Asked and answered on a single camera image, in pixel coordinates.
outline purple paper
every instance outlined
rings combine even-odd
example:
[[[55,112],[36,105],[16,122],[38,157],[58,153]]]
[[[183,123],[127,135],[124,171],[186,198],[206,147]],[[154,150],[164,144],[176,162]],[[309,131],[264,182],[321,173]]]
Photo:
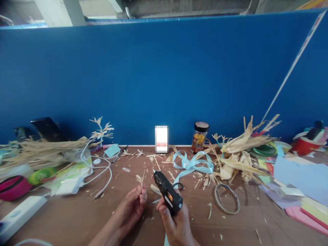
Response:
[[[267,183],[267,186],[269,186],[272,190],[278,189],[280,186],[274,183]],[[301,206],[301,201],[295,201],[295,200],[288,200],[280,198],[277,193],[274,191],[269,190],[264,185],[260,185],[260,188],[270,197],[280,208],[285,209],[288,207],[295,207],[295,206]]]

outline blue sticky note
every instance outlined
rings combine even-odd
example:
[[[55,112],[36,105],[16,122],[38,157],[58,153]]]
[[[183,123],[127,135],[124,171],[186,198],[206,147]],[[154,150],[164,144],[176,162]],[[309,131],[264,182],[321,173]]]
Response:
[[[280,156],[274,166],[274,177],[285,185],[293,185],[308,197],[328,206],[328,166],[300,165]]]
[[[108,155],[108,157],[113,157],[119,151],[121,151],[121,149],[119,148],[119,145],[115,143],[105,150],[105,154]]]
[[[278,156],[284,157],[285,156],[285,153],[284,153],[284,150],[283,150],[283,146],[282,145],[278,145],[278,146],[276,146],[276,148],[277,148],[277,154],[278,154]]]

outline plastic bottle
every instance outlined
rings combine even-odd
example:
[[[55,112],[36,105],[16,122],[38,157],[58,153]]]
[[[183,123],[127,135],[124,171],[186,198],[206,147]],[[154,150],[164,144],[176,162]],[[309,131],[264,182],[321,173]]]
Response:
[[[56,169],[54,167],[43,168],[39,171],[34,172],[27,180],[32,185],[37,185],[39,183],[47,182],[48,178],[56,174]]]

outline black lid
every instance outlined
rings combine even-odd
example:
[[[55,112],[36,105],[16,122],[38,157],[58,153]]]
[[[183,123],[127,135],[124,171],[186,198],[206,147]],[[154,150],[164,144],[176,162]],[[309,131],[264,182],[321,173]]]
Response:
[[[209,124],[203,121],[197,121],[195,122],[194,128],[198,132],[207,132],[209,129]]]

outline pink container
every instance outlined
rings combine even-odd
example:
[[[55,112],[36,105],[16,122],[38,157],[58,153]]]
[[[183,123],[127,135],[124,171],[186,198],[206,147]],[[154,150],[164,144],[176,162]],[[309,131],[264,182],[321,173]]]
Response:
[[[10,202],[30,191],[32,185],[23,176],[14,176],[0,183],[0,200]]]

